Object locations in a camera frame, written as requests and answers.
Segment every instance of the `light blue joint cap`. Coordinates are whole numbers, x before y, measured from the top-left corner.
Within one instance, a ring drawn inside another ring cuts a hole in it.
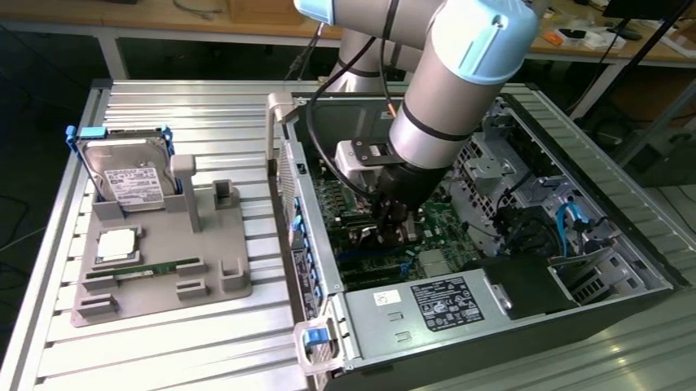
[[[107,128],[104,126],[92,126],[83,128],[79,132],[80,138],[104,138],[107,137]]]
[[[334,0],[295,0],[301,14],[326,24],[334,24]]]
[[[430,36],[448,69],[492,86],[518,71],[537,33],[539,19],[522,0],[448,0]]]

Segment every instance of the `hard drive label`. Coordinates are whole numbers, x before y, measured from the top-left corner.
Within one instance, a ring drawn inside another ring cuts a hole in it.
[[[425,325],[441,332],[484,320],[474,296],[462,277],[422,283],[412,287]]]
[[[104,171],[111,191],[122,205],[148,204],[162,202],[160,179],[156,169],[111,169]]]

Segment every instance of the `aluminum table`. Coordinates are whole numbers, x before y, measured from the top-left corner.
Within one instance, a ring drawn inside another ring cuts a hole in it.
[[[118,81],[91,91],[82,126],[167,124],[176,152],[197,156],[195,185],[209,186],[215,179],[238,185],[254,293],[243,299],[72,327],[70,309],[94,186],[71,156],[0,372],[0,389],[307,389],[290,338],[294,322],[263,137],[266,95],[315,88],[313,82]],[[526,87],[508,86],[504,91],[553,117],[557,108]],[[691,258],[677,267],[688,279],[696,279]],[[695,298],[693,290],[681,292],[589,340],[422,390],[696,389]]]

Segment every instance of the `blue latch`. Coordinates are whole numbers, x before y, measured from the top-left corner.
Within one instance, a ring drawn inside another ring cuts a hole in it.
[[[74,153],[78,153],[78,146],[75,145],[75,135],[78,134],[78,128],[70,125],[66,128],[66,144]]]
[[[79,132],[80,138],[104,138],[107,137],[107,128],[104,126],[92,126],[83,128]]]
[[[305,342],[306,348],[327,344],[330,341],[329,330],[326,329],[326,327],[310,328],[302,336],[302,341]]]
[[[298,230],[301,223],[302,223],[302,215],[298,214],[295,216],[295,220],[293,220],[293,231]]]

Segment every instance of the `floor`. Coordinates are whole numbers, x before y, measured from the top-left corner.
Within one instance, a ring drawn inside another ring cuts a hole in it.
[[[291,46],[138,39],[120,45],[134,79],[279,80],[301,51]],[[335,59],[335,49],[317,49],[306,79],[329,74]],[[593,64],[573,64],[561,75],[549,63],[528,62],[514,81],[534,82],[564,108],[584,91],[595,69]],[[63,131],[79,122],[91,80],[106,77],[92,38],[0,31],[0,248],[47,224],[68,156]],[[42,234],[0,251],[0,357]]]

